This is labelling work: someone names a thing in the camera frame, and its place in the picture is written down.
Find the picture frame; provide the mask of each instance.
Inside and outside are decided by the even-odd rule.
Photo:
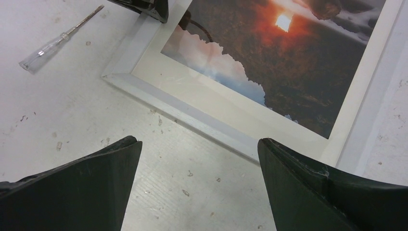
[[[173,117],[182,125],[258,162],[256,147],[258,138],[263,138],[262,136],[255,138],[248,135],[242,132],[242,129],[239,130],[214,115],[203,112],[197,106],[192,106],[191,103],[165,92],[157,86],[157,83],[156,86],[152,82],[149,83],[151,80],[147,78],[150,76],[153,79],[154,76],[158,77],[159,73],[166,75],[166,72],[169,72],[162,69],[168,67],[168,64],[165,64],[168,61],[164,63],[154,57],[144,62],[140,69],[143,70],[144,80],[132,74],[140,61],[143,61],[143,56],[149,52],[155,36],[161,37],[164,41],[167,39],[163,38],[161,32],[164,31],[167,38],[171,35],[181,18],[180,13],[186,9],[189,1],[191,2],[191,0],[179,0],[177,3],[175,0],[169,1],[170,16],[167,24],[161,24],[141,14],[104,70],[102,79]],[[406,33],[404,22],[407,21],[408,7],[406,4],[403,5],[403,2],[404,0],[387,0],[385,3],[329,139],[320,139],[312,131],[279,114],[273,117],[278,126],[274,127],[274,135],[269,137],[327,165],[356,175],[363,173],[370,148],[381,125],[381,111],[386,110],[386,96],[390,98],[393,83],[400,78],[406,63],[406,59],[402,58],[407,53],[406,41],[398,36]],[[206,84],[210,84],[216,90],[221,89],[220,86],[212,85],[208,81]],[[248,103],[248,99],[243,96],[240,100],[243,104]],[[250,111],[261,110],[260,105],[255,104],[249,108]]]

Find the table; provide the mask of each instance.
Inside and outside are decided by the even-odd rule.
[[[100,4],[36,75],[18,65]],[[123,230],[274,229],[259,166],[100,79],[137,13],[103,0],[2,1],[0,10],[0,181],[133,135],[143,150]],[[398,78],[363,176],[408,185],[408,74]]]

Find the framed photograph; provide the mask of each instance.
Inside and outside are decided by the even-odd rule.
[[[254,161],[270,137],[336,166],[367,144],[347,138],[371,132],[352,127],[377,116],[357,113],[402,2],[170,0],[168,22],[141,15],[102,78]]]

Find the photograph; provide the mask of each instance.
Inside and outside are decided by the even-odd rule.
[[[328,139],[384,4],[192,0],[161,53]]]

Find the sun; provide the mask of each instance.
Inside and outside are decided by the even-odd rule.
[[[291,21],[292,19],[290,19],[288,16],[281,14],[279,15],[278,19],[276,19],[275,25],[285,32],[288,32]]]

